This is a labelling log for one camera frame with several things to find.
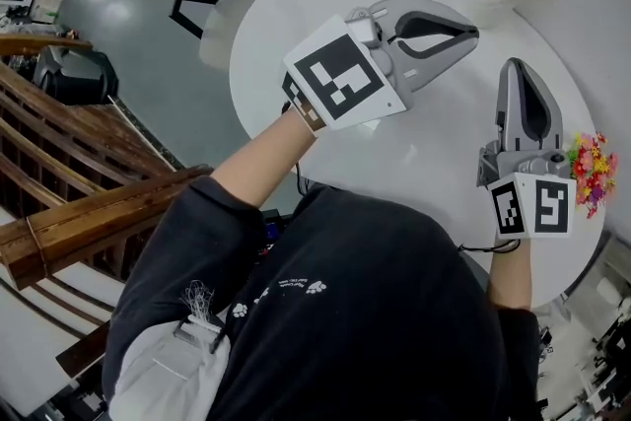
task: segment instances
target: chair leg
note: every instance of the chair leg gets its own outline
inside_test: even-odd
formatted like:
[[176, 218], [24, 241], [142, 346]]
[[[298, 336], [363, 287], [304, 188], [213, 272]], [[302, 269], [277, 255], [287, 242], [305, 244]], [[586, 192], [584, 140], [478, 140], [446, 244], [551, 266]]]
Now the chair leg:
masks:
[[201, 27], [195, 25], [190, 19], [188, 19], [184, 13], [180, 10], [182, 2], [195, 2], [197, 4], [217, 4], [219, 0], [175, 0], [174, 7], [169, 15], [169, 18], [174, 20], [178, 25], [191, 32], [197, 38], [202, 38], [204, 30]]

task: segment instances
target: cable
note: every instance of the cable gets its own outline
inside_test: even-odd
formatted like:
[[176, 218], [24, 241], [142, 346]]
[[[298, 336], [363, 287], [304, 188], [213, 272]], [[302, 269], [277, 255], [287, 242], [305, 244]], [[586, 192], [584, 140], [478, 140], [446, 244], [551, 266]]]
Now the cable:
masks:
[[499, 246], [493, 246], [493, 247], [465, 247], [464, 245], [460, 245], [458, 247], [458, 251], [471, 251], [471, 252], [497, 252], [497, 253], [507, 253], [507, 252], [513, 252], [515, 249], [517, 249], [520, 244], [522, 243], [521, 240], [519, 239], [512, 239], [511, 241], [508, 241], [507, 243], [501, 244]]

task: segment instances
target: black sweatshirt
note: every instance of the black sweatshirt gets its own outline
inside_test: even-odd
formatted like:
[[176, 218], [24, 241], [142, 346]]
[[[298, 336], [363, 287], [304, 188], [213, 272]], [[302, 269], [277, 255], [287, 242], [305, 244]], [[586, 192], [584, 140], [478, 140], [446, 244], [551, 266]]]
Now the black sweatshirt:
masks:
[[104, 389], [198, 280], [230, 306], [209, 420], [538, 420], [538, 328], [496, 311], [447, 233], [402, 205], [319, 186], [260, 264], [260, 213], [194, 182], [145, 248], [111, 322]]

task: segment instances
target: flower vase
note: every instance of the flower vase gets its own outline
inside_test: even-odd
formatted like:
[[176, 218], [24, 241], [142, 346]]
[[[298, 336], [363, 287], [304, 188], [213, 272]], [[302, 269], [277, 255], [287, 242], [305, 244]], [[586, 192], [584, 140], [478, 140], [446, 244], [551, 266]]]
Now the flower vase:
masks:
[[520, 0], [471, 0], [466, 16], [479, 28], [490, 29], [502, 23]]

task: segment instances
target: paw print logo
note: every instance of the paw print logo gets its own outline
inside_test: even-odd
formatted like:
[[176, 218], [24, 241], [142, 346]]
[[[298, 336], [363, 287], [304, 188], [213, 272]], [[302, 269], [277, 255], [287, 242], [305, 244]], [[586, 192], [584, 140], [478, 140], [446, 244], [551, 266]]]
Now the paw print logo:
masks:
[[247, 314], [247, 306], [244, 304], [236, 304], [233, 307], [233, 316], [234, 317], [244, 317]]
[[265, 288], [265, 291], [263, 291], [263, 293], [260, 294], [260, 297], [258, 297], [257, 299], [254, 299], [254, 303], [258, 304], [260, 302], [260, 299], [262, 299], [263, 297], [266, 297], [268, 293], [269, 293], [269, 288]]
[[315, 281], [309, 288], [307, 288], [307, 294], [321, 293], [326, 289], [326, 285], [322, 281]]

